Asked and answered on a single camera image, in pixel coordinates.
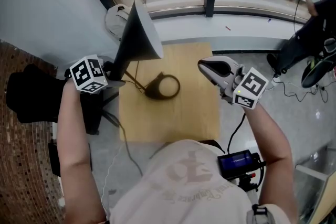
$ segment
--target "blue display screen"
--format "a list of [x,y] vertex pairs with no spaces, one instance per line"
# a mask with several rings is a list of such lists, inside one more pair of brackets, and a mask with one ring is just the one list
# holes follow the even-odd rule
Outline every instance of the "blue display screen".
[[249,152],[237,154],[229,158],[222,158],[220,161],[222,162],[222,167],[225,170],[236,169],[253,164],[253,160]]

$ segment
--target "person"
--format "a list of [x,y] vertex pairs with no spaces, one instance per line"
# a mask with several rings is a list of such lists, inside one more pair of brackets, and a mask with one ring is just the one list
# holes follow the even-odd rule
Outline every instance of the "person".
[[[244,110],[267,163],[259,203],[272,213],[275,223],[297,223],[289,143],[260,104],[254,110]],[[66,224],[242,224],[251,211],[247,194],[220,175],[217,156],[223,152],[197,141],[182,140],[151,159],[141,180],[110,210],[106,221],[90,169],[79,92],[72,79],[62,93],[57,148]]]
[[267,61],[275,77],[286,73],[289,68],[308,56],[318,56],[324,41],[336,36],[336,0],[321,0],[314,3],[306,0],[311,18],[281,48],[278,57],[267,55]]

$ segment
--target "brick floor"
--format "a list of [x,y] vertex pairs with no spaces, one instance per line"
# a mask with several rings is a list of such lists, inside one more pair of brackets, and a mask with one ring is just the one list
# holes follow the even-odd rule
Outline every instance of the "brick floor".
[[9,75],[34,63],[55,76],[53,65],[0,41],[0,223],[61,223],[61,190],[52,174],[51,123],[21,124],[6,106]]

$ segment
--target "white t-shirt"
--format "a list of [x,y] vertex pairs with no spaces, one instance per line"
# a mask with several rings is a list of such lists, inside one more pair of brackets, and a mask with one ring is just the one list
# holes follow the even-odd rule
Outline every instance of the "white t-shirt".
[[[217,156],[223,153],[193,140],[157,153],[140,182],[110,210],[110,224],[242,224],[252,204],[225,180]],[[266,205],[276,223],[290,223],[276,205]]]

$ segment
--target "standing person in black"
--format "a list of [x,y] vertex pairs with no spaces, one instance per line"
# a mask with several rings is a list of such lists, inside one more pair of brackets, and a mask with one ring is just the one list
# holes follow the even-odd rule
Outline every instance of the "standing person in black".
[[267,61],[275,77],[286,73],[296,63],[308,56],[317,56],[324,41],[336,36],[336,0],[321,0],[314,3],[306,0],[311,18],[282,47],[278,57],[268,54]]

